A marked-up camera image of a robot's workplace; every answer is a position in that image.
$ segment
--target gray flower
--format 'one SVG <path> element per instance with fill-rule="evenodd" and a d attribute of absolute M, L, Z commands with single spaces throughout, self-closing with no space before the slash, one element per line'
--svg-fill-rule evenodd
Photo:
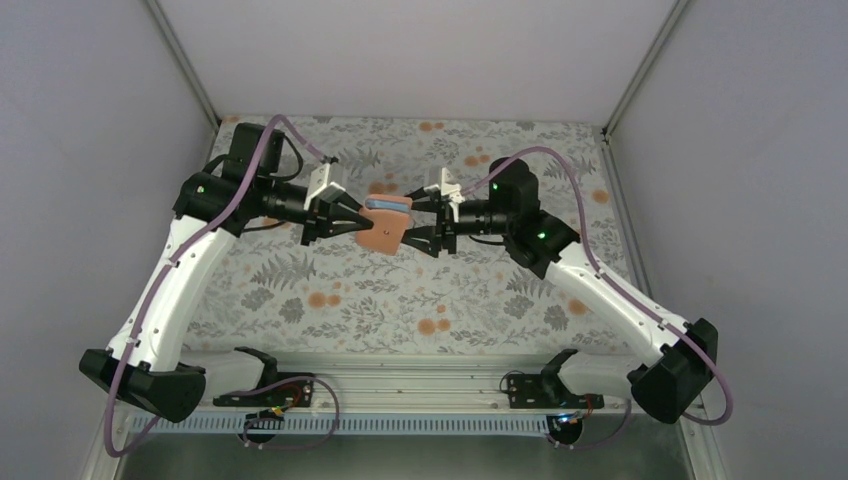
<path fill-rule="evenodd" d="M 265 302 L 274 298 L 274 294 L 267 288 L 259 287 L 250 293 L 245 294 L 241 299 L 241 304 L 245 308 L 249 308 L 254 312 L 259 310 L 259 307 L 265 305 Z"/>
<path fill-rule="evenodd" d="M 299 323 L 303 319 L 303 302 L 300 298 L 290 298 L 283 303 L 283 308 L 278 313 L 286 323 Z"/>
<path fill-rule="evenodd" d="M 533 301 L 527 297 L 512 297 L 506 302 L 506 305 L 504 305 L 504 313 L 520 320 L 524 318 L 524 314 L 527 313 L 527 310 L 529 310 L 533 305 Z"/>
<path fill-rule="evenodd" d="M 565 330 L 568 327 L 568 316 L 559 305 L 552 305 L 545 310 L 545 323 L 554 330 Z"/>

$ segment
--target floral tablecloth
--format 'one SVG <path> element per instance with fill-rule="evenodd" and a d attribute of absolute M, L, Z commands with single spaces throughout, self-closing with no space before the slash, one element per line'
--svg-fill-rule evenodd
<path fill-rule="evenodd" d="M 227 117 L 212 156 L 225 153 L 239 122 Z M 430 166 L 446 165 L 463 185 L 494 159 L 545 145 L 579 174 L 590 244 L 627 277 L 612 198 L 588 124 L 294 117 L 300 132 L 350 172 L 348 191 L 404 194 L 423 185 Z M 317 162 L 307 159 L 305 181 Z M 574 194 L 544 155 L 525 160 L 540 180 L 542 206 L 577 226 Z M 280 173 L 295 168 L 286 150 Z M 426 216 L 417 216 L 424 224 Z M 251 225 L 269 222 L 258 219 Z M 457 255 L 438 259 L 401 246 L 394 257 L 365 251 L 352 236 L 299 245 L 298 226 L 246 233 L 213 274 L 185 338 L 192 350 L 247 345 L 264 351 L 336 353 L 590 353 L 626 345 L 569 292 L 515 265 L 503 247 L 461 238 Z"/>

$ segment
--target purple hose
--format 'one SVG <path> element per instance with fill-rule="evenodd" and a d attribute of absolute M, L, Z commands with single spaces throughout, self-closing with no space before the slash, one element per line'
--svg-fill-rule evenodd
<path fill-rule="evenodd" d="M 568 176 L 569 182 L 571 182 L 571 188 L 574 190 L 574 195 L 577 197 L 577 213 L 580 219 L 580 234 L 583 237 L 583 241 L 581 244 L 583 245 L 583 250 L 586 251 L 586 257 L 588 257 L 589 262 L 592 264 L 592 268 L 595 269 L 595 272 L 600 275 L 601 278 L 609 285 L 613 290 L 616 291 L 619 295 L 624 297 L 628 302 L 630 302 L 634 307 L 636 307 L 639 311 L 644 313 L 648 318 L 654 320 L 655 322 L 661 324 L 664 328 L 668 329 L 671 333 L 676 335 L 680 340 L 683 341 L 689 348 L 698 355 L 704 364 L 710 369 L 715 376 L 718 384 L 721 386 L 721 389 L 724 391 L 725 397 L 725 408 L 724 413 L 721 414 L 718 418 L 715 419 L 705 419 L 698 418 L 689 413 L 683 412 L 683 417 L 692 420 L 693 422 L 700 423 L 701 425 L 721 425 L 727 422 L 730 419 L 730 415 L 733 414 L 733 395 L 730 393 L 730 386 L 727 383 L 727 379 L 724 375 L 718 370 L 715 362 L 709 357 L 709 355 L 704 352 L 701 347 L 699 347 L 691 338 L 685 335 L 680 329 L 676 328 L 671 324 L 664 324 L 662 317 L 654 312 L 653 309 L 649 308 L 646 305 L 643 305 L 642 302 L 638 301 L 633 295 L 625 290 L 621 285 L 619 285 L 615 280 L 613 280 L 609 275 L 603 273 L 601 271 L 601 266 L 598 263 L 598 260 L 595 258 L 595 255 L 592 254 L 592 249 L 589 247 L 589 229 L 586 226 L 586 212 L 583 208 L 583 198 L 580 195 L 580 187 L 577 185 L 577 177 L 574 175 L 574 172 L 571 170 L 571 166 L 568 165 L 568 162 L 565 161 L 564 158 L 554 150 L 548 147 L 530 147 L 521 150 L 515 155 L 509 157 L 497 166 L 491 173 L 485 176 L 483 179 L 472 185 L 471 187 L 462 189 L 462 195 L 471 195 L 474 191 L 482 188 L 487 185 L 489 181 L 491 181 L 495 176 L 501 173 L 505 168 L 507 168 L 512 162 L 518 160 L 519 157 L 523 157 L 529 153 L 547 153 L 548 155 L 554 157 L 559 164 L 562 166 L 563 170 L 565 170 L 565 174 Z"/>
<path fill-rule="evenodd" d="M 188 251 L 189 248 L 192 247 L 198 240 L 200 240 L 204 235 L 211 232 L 212 230 L 218 228 L 224 220 L 229 217 L 233 211 L 238 207 L 241 200 L 244 198 L 247 190 L 250 188 L 250 184 L 253 182 L 253 177 L 256 175 L 256 170 L 259 168 L 259 160 L 262 158 L 262 155 L 265 153 L 265 150 L 268 146 L 268 142 L 271 139 L 271 133 L 274 131 L 274 126 L 283 122 L 285 126 L 289 129 L 289 132 L 297 138 L 297 140 L 306 145 L 307 149 L 312 152 L 313 155 L 317 156 L 319 159 L 323 159 L 324 156 L 321 152 L 309 144 L 305 138 L 303 138 L 300 133 L 294 128 L 294 125 L 283 115 L 274 115 L 270 121 L 268 121 L 268 125 L 265 126 L 265 130 L 262 131 L 262 135 L 259 137 L 259 142 L 256 144 L 256 150 L 253 151 L 253 156 L 250 158 L 250 163 L 248 164 L 247 171 L 244 174 L 244 178 L 242 178 L 241 184 L 239 184 L 238 190 L 236 190 L 235 195 L 233 195 L 232 200 L 224 210 L 213 219 L 211 222 L 206 224 L 203 228 L 195 232 L 191 237 L 188 238 L 182 245 L 180 245 L 177 250 L 171 255 L 168 260 L 170 264 L 166 264 L 159 270 L 159 273 L 153 280 L 153 283 L 150 285 L 150 289 L 147 290 L 147 293 L 144 295 L 144 298 L 141 301 L 141 306 L 138 309 L 138 315 L 134 319 L 133 327 L 130 330 L 130 336 L 127 339 L 127 345 L 124 347 L 124 353 L 121 355 L 121 359 L 118 362 L 118 366 L 115 368 L 115 375 L 112 377 L 112 384 L 109 386 L 109 397 L 106 400 L 106 412 L 105 419 L 103 421 L 103 444 L 106 449 L 106 453 L 109 454 L 110 457 L 121 457 L 124 456 L 136 448 L 141 444 L 141 440 L 150 431 L 155 425 L 156 422 L 159 421 L 159 417 L 152 419 L 147 425 L 144 426 L 144 429 L 141 433 L 133 440 L 133 442 L 125 447 L 123 450 L 118 450 L 115 448 L 115 442 L 112 438 L 112 426 L 114 423 L 115 417 L 115 404 L 117 403 L 118 398 L 118 388 L 120 386 L 121 378 L 124 376 L 124 370 L 126 370 L 127 363 L 129 362 L 130 356 L 132 355 L 132 351 L 135 348 L 138 334 L 141 333 L 141 325 L 144 323 L 144 319 L 147 316 L 147 311 L 150 309 L 150 305 L 153 303 L 153 299 L 156 297 L 156 293 L 162 287 L 162 283 L 165 282 L 165 278 L 168 275 L 168 272 L 171 270 L 173 265 L 176 265 L 177 262 L 182 258 L 182 256 Z"/>
<path fill-rule="evenodd" d="M 330 430 L 327 431 L 327 433 L 320 440 L 318 440 L 315 443 L 311 443 L 309 445 L 268 445 L 268 446 L 265 446 L 262 443 L 255 443 L 255 442 L 251 442 L 250 440 L 248 440 L 247 439 L 247 431 L 250 430 L 252 427 L 254 427 L 256 424 L 262 423 L 266 420 L 282 421 L 283 419 L 282 418 L 279 418 L 279 419 L 276 419 L 276 418 L 254 418 L 253 420 L 247 422 L 244 425 L 244 431 L 242 432 L 241 438 L 242 438 L 242 441 L 244 442 L 245 446 L 252 445 L 252 446 L 259 448 L 260 450 L 283 450 L 283 451 L 287 451 L 287 452 L 299 452 L 299 451 L 303 451 L 303 450 L 311 450 L 313 448 L 320 447 L 321 445 L 324 445 L 325 443 L 327 443 L 328 440 L 330 440 L 330 437 L 332 437 L 333 434 L 336 432 L 336 430 L 339 428 L 339 420 L 340 420 L 340 417 L 341 417 L 341 406 L 339 404 L 339 397 L 336 396 L 336 392 L 334 392 L 333 389 L 330 388 L 330 385 L 328 385 L 327 382 L 321 380 L 320 378 L 308 377 L 308 376 L 291 377 L 291 378 L 286 378 L 285 380 L 280 380 L 279 382 L 276 382 L 276 383 L 272 383 L 271 385 L 267 385 L 267 386 L 262 387 L 262 388 L 257 388 L 256 390 L 241 390 L 241 391 L 238 391 L 238 392 L 232 392 L 232 393 L 230 393 L 230 395 L 241 395 L 241 396 L 246 396 L 246 397 L 251 396 L 251 395 L 259 395 L 260 393 L 265 393 L 267 391 L 274 390 L 276 388 L 282 387 L 283 385 L 288 385 L 290 383 L 300 382 L 300 381 L 304 381 L 304 380 L 312 381 L 312 382 L 317 383 L 318 385 L 321 385 L 322 387 L 326 388 L 327 391 L 330 392 L 330 396 L 333 397 L 333 405 L 335 406 L 335 409 L 336 409 L 336 415 L 335 415 L 335 418 L 333 419 L 333 424 L 330 426 Z"/>
<path fill-rule="evenodd" d="M 618 438 L 621 433 L 627 428 L 627 425 L 630 425 L 630 422 L 633 420 L 633 402 L 627 400 L 627 403 L 625 405 L 626 406 L 624 407 L 624 419 L 621 421 L 621 425 L 618 426 L 618 428 L 615 430 L 615 432 L 613 432 L 612 435 L 603 440 L 597 441 L 595 443 L 590 443 L 588 445 L 568 445 L 566 448 L 568 448 L 568 450 L 578 451 L 591 450 L 593 448 L 603 447 L 604 445 Z M 554 448 L 559 448 L 560 443 L 554 440 L 554 437 L 552 437 L 551 434 L 546 433 L 545 438 L 547 438 L 549 442 L 554 444 Z"/>

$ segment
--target purple cable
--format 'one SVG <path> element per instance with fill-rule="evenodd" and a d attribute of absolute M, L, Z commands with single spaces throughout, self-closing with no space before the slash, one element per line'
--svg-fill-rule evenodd
<path fill-rule="evenodd" d="M 480 181 L 472 185 L 471 187 L 462 189 L 462 195 L 471 195 L 476 190 L 482 188 L 487 185 L 489 181 L 491 181 L 495 176 L 501 173 L 505 168 L 507 168 L 512 162 L 518 160 L 519 157 L 527 155 L 529 153 L 547 153 L 548 155 L 554 157 L 557 162 L 562 166 L 563 170 L 565 170 L 565 174 L 568 176 L 569 182 L 571 182 L 571 188 L 574 190 L 574 195 L 577 197 L 577 213 L 580 219 L 580 232 L 583 240 L 581 243 L 583 245 L 583 250 L 586 251 L 586 257 L 588 257 L 589 262 L 592 264 L 592 268 L 594 268 L 595 272 L 604 279 L 604 281 L 609 285 L 613 290 L 616 291 L 619 295 L 624 297 L 628 302 L 630 302 L 634 307 L 636 307 L 640 312 L 644 313 L 648 318 L 654 320 L 663 326 L 663 328 L 668 329 L 671 333 L 677 336 L 680 340 L 683 341 L 689 348 L 698 355 L 698 358 L 704 362 L 704 364 L 710 369 L 715 376 L 715 379 L 718 381 L 718 384 L 721 386 L 721 389 L 724 391 L 725 397 L 725 408 L 724 413 L 721 414 L 718 418 L 715 419 L 705 419 L 699 418 L 689 413 L 683 412 L 683 417 L 689 420 L 692 420 L 695 423 L 699 423 L 701 425 L 721 425 L 727 422 L 730 419 L 730 415 L 733 414 L 733 395 L 730 393 L 730 386 L 727 383 L 727 379 L 725 376 L 718 370 L 715 362 L 709 357 L 709 355 L 704 352 L 704 350 L 698 346 L 691 338 L 685 335 L 680 331 L 677 327 L 671 324 L 663 324 L 662 317 L 654 312 L 653 309 L 648 308 L 648 306 L 643 305 L 642 302 L 638 301 L 633 295 L 625 290 L 621 285 L 618 284 L 615 280 L 613 280 L 609 275 L 601 271 L 601 266 L 598 263 L 598 260 L 595 258 L 595 255 L 592 254 L 592 249 L 589 247 L 589 229 L 586 226 L 586 212 L 583 208 L 583 198 L 580 196 L 580 187 L 577 185 L 577 177 L 574 175 L 574 172 L 571 170 L 571 166 L 568 165 L 568 162 L 565 161 L 564 158 L 554 150 L 548 147 L 529 147 L 521 150 L 515 155 L 509 157 L 497 166 L 491 173 L 483 177 Z"/>
<path fill-rule="evenodd" d="M 112 438 L 112 426 L 114 423 L 115 417 L 115 404 L 117 403 L 118 398 L 118 388 L 121 383 L 121 378 L 124 376 L 124 370 L 126 370 L 127 363 L 129 362 L 130 356 L 132 355 L 132 351 L 136 346 L 138 334 L 141 333 L 141 325 L 144 322 L 144 319 L 147 316 L 147 311 L 150 309 L 150 305 L 153 303 L 153 298 L 156 296 L 156 293 L 162 287 L 162 283 L 165 282 L 165 277 L 167 277 L 168 272 L 173 268 L 174 265 L 179 262 L 180 258 L 182 258 L 183 254 L 188 251 L 189 248 L 192 247 L 198 240 L 200 240 L 204 235 L 211 232 L 212 230 L 218 228 L 224 220 L 229 217 L 233 211 L 238 207 L 241 200 L 244 198 L 247 190 L 250 188 L 250 184 L 253 182 L 253 177 L 256 175 L 256 170 L 259 168 L 259 160 L 262 158 L 262 155 L 265 153 L 265 149 L 268 146 L 268 142 L 271 139 L 271 133 L 274 131 L 274 126 L 283 122 L 285 126 L 289 129 L 290 133 L 298 139 L 298 141 L 304 145 L 308 144 L 305 138 L 297 132 L 294 128 L 294 125 L 283 115 L 274 115 L 270 121 L 268 121 L 268 125 L 265 126 L 265 130 L 262 131 L 262 135 L 259 137 L 259 142 L 256 144 L 256 150 L 253 151 L 253 156 L 250 158 L 250 163 L 248 164 L 247 171 L 244 174 L 244 178 L 242 178 L 241 184 L 239 184 L 238 190 L 236 190 L 235 195 L 233 195 L 232 200 L 224 210 L 215 217 L 211 222 L 206 224 L 203 228 L 195 232 L 191 237 L 188 238 L 182 245 L 180 245 L 177 250 L 171 255 L 168 260 L 171 262 L 170 264 L 166 264 L 159 270 L 159 273 L 153 280 L 153 283 L 150 285 L 150 289 L 145 294 L 144 298 L 141 301 L 141 306 L 138 308 L 138 315 L 134 319 L 133 327 L 130 330 L 130 336 L 127 338 L 127 345 L 124 347 L 124 353 L 121 355 L 120 361 L 118 361 L 118 366 L 115 368 L 115 375 L 112 377 L 112 384 L 109 386 L 109 396 L 106 400 L 106 412 L 105 418 L 103 421 L 103 446 L 106 449 L 106 453 L 109 454 L 110 457 L 121 457 L 124 456 L 136 448 L 141 444 L 141 440 L 144 436 L 149 432 L 159 421 L 159 417 L 152 419 L 147 425 L 144 426 L 141 433 L 130 443 L 129 446 L 125 447 L 123 450 L 118 450 L 115 448 L 115 442 Z M 318 156 L 319 159 L 323 159 L 323 155 L 320 155 L 321 152 L 318 151 L 317 148 L 312 147 L 311 144 L 307 145 L 307 148 L 311 147 L 310 152 L 313 155 Z"/>
<path fill-rule="evenodd" d="M 627 400 L 627 403 L 625 405 L 626 406 L 624 407 L 624 419 L 621 421 L 621 425 L 618 426 L 618 428 L 615 432 L 612 433 L 612 435 L 603 440 L 597 441 L 595 443 L 590 443 L 588 445 L 567 445 L 566 448 L 568 448 L 568 450 L 590 450 L 596 447 L 603 447 L 604 445 L 618 438 L 621 435 L 621 432 L 623 432 L 627 428 L 627 425 L 630 425 L 630 422 L 633 420 L 633 402 Z M 554 444 L 554 448 L 559 448 L 560 443 L 554 440 L 554 437 L 552 437 L 550 433 L 546 433 L 545 438 L 547 438 L 549 442 Z"/>
<path fill-rule="evenodd" d="M 321 380 L 320 378 L 309 377 L 309 376 L 291 377 L 291 378 L 286 378 L 285 380 L 280 380 L 279 382 L 272 383 L 271 385 L 267 385 L 267 386 L 262 387 L 262 388 L 257 388 L 256 390 L 241 390 L 241 391 L 238 391 L 238 392 L 232 392 L 229 395 L 240 395 L 240 396 L 259 395 L 260 393 L 265 393 L 267 391 L 274 390 L 276 388 L 282 387 L 283 385 L 288 385 L 290 383 L 300 382 L 300 381 L 304 381 L 304 380 L 312 381 L 312 382 L 317 383 L 318 385 L 321 385 L 322 387 L 326 388 L 327 391 L 330 392 L 330 396 L 333 397 L 333 405 L 335 406 L 335 409 L 336 409 L 336 416 L 333 419 L 333 424 L 330 426 L 330 430 L 320 440 L 318 440 L 315 443 L 311 443 L 309 445 L 269 445 L 269 446 L 265 446 L 264 444 L 255 443 L 255 442 L 251 442 L 250 440 L 248 440 L 247 439 L 247 431 L 250 430 L 252 427 L 254 427 L 256 424 L 262 423 L 266 420 L 282 421 L 283 419 L 281 419 L 281 418 L 279 418 L 279 419 L 278 418 L 254 418 L 253 420 L 250 420 L 249 422 L 247 422 L 244 425 L 244 431 L 242 432 L 242 437 L 241 437 L 242 441 L 244 441 L 244 446 L 253 445 L 253 446 L 259 448 L 260 450 L 283 450 L 283 451 L 287 451 L 287 452 L 299 452 L 299 451 L 303 451 L 303 450 L 311 450 L 313 448 L 320 447 L 321 445 L 327 443 L 328 440 L 330 440 L 330 437 L 332 437 L 333 434 L 336 432 L 336 430 L 338 430 L 338 428 L 339 428 L 339 421 L 340 421 L 340 417 L 341 417 L 341 407 L 340 407 L 340 404 L 339 404 L 339 397 L 336 396 L 336 392 L 333 391 L 333 389 L 330 387 L 330 385 L 327 384 L 327 382 Z"/>

